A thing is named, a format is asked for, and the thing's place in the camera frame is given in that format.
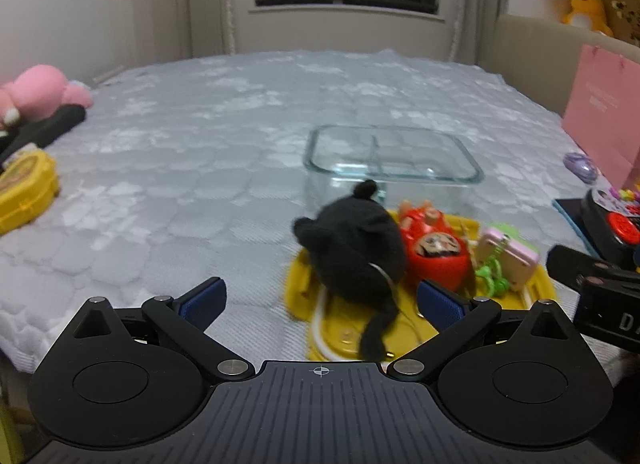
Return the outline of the yellow container lid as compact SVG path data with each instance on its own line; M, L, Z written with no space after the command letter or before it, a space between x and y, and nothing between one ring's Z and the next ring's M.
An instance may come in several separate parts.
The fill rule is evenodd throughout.
M457 234L462 234L474 253L480 238L480 223L474 219L445 215ZM396 302L400 314L383 337L387 349L384 364L403 356L437 335L416 306L416 292L398 286ZM496 299L503 309L528 310L538 299L556 299L547 271L537 265L521 291L508 291ZM359 360L362 331L372 317L368 308L360 309L341 298L326 294L319 276L311 267L306 250L301 248L288 269L284 292L285 307L296 320L308 323L307 358L311 361Z

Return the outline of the pink plush toy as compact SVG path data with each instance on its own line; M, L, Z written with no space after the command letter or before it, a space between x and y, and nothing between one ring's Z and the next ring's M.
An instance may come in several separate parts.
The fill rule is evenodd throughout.
M1 131L21 123L38 123L62 105L93 106L88 86L72 81L50 65L37 65L1 86Z

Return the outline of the beige headboard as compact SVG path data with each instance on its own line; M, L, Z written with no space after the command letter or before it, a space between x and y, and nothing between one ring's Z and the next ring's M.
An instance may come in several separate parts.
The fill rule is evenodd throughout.
M587 29L502 14L480 66L502 76L527 98L562 115L572 92L580 52L595 46L637 63L639 49Z

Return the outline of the yellow plush duck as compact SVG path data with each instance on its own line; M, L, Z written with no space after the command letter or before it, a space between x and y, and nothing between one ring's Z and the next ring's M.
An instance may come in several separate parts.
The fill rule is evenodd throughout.
M562 23L613 37L602 0L570 0L570 12L563 16Z

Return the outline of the clear glass container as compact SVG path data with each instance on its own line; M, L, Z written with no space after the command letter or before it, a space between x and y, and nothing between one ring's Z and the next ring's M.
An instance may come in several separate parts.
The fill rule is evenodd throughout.
M474 189L484 180L458 138L425 128L320 126L310 132L303 164L312 213L371 179L378 184L374 199L388 209L428 199L444 213L472 217Z

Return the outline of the black blue mouse pad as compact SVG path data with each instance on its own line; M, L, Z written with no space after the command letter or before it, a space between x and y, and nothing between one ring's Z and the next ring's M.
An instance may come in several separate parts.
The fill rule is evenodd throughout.
M558 198L552 202L552 206L568 222L574 232L580 237L585 249L592 257L600 258L591 235L588 233L585 222L582 220L582 200L580 198Z

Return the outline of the yellow plastic box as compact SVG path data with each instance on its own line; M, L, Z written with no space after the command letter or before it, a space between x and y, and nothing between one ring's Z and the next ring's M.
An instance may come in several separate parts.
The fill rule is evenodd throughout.
M18 151L1 173L2 235L36 220L60 193L55 160L40 149Z

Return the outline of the grey quilted mattress cover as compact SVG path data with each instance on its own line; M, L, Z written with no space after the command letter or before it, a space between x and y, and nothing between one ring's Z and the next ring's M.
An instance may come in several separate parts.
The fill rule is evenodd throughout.
M384 150L428 173L484 173L456 193L392 185L390 206L431 199L512 225L541 253L582 247L553 207L586 190L564 167L575 145L560 117L476 66L392 51L214 56L124 72L94 101L50 146L61 194L1 240L1 351L24 373L87 298L135 307L213 275L229 288L213 337L255 364L305 358L283 291L292 222L336 196L304 164L321 126L333 164L375 127Z

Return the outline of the black toy with red button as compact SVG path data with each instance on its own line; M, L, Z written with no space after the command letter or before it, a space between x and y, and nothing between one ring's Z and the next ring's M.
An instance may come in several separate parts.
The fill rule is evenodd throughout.
M582 199L582 224L598 255L622 269L637 268L639 203L623 199L623 192L589 190Z

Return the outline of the pink paper bag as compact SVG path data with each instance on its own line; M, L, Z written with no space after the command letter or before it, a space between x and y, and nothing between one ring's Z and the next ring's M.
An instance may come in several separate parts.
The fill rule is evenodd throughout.
M639 64L584 46L562 127L613 187L639 185Z

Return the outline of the purple computer mouse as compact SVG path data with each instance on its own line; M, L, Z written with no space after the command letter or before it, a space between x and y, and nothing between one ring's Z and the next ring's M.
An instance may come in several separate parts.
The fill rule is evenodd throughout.
M584 153L572 152L563 157L563 164L580 181L595 184L599 178L599 170L593 161Z

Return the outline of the black plush cat toy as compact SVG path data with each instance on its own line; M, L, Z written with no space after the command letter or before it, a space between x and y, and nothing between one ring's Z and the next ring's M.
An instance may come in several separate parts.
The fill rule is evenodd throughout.
M373 311L358 354L362 360L382 362L383 336L399 314L396 286L404 278L407 255L398 224L375 202L376 193L375 181L361 181L314 219L295 219L292 231L331 295Z

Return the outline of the red hooded doll figure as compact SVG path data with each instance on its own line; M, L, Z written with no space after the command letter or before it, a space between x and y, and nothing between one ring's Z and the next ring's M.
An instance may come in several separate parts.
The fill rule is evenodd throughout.
M398 225L407 255L408 291L416 291L422 281L429 280L461 293L473 272L471 253L445 215L430 201L418 207L403 201L398 207Z

